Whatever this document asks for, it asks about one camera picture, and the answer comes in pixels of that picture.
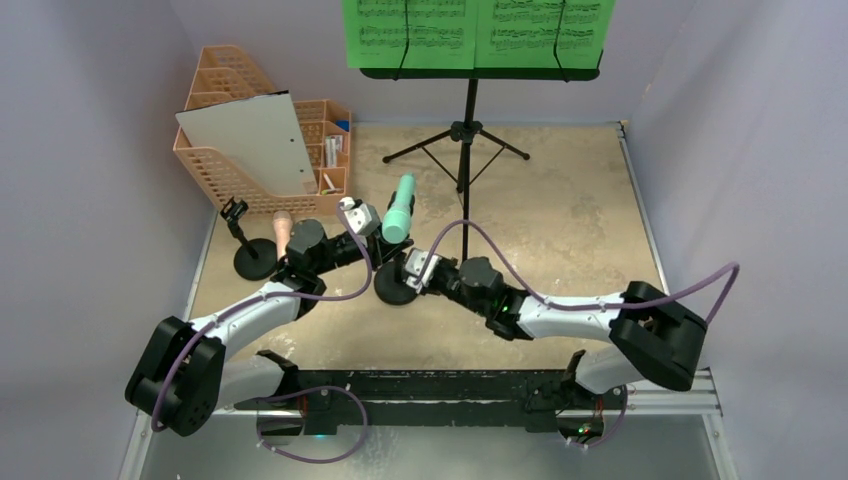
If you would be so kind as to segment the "mint green toy microphone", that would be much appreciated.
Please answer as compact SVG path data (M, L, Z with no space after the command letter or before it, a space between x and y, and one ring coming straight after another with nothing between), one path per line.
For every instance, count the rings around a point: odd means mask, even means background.
M415 189L415 176L412 173L404 174L382 220L382 236L391 244L401 243L410 233Z

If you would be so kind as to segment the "pink toy microphone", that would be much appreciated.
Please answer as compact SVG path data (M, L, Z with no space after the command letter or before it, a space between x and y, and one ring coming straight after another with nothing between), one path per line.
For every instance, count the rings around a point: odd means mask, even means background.
M272 226L275 233L277 260L281 260L286 253L286 247L291 238L293 220L287 211L277 211L273 214Z

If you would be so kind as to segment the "black round microphone stand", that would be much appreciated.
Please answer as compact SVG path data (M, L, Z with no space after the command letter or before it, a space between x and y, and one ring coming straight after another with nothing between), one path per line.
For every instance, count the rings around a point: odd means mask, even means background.
M259 281L269 278L277 268L276 243L267 238L248 240L239 220L246 214L249 206L246 201L237 201L230 197L220 211L233 238L240 247L234 255L233 265L236 273L245 280Z

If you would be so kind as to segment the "peach plastic file organizer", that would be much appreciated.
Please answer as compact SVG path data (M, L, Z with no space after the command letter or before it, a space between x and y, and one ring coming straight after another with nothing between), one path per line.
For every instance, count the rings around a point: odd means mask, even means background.
M173 151L218 207L235 198L253 214L331 215L349 193L351 111L293 100L237 46L201 50L175 117Z

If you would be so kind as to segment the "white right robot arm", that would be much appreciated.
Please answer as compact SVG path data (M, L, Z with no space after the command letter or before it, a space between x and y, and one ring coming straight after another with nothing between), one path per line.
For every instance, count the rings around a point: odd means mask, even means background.
M458 263L414 249L383 265L374 279L378 298L406 305L420 295L441 295L481 316L505 340L570 337L609 342L575 354L561 381L564 399L584 407L599 394L646 379L672 391L691 389L707 323L654 286L633 281L620 293L579 297L587 311L565 311L566 297L536 299L508 285L486 257Z

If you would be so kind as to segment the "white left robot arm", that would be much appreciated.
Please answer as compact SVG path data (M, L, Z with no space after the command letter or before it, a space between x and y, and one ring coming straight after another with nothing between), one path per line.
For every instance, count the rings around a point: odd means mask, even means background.
M265 333L330 301L322 274L361 261L371 278L377 267L412 245L411 223L392 216L341 216L344 232L329 238L314 219L295 223L284 255L255 293L204 317L160 321L125 389L125 399L148 414L153 431L194 434L222 405L225 365Z

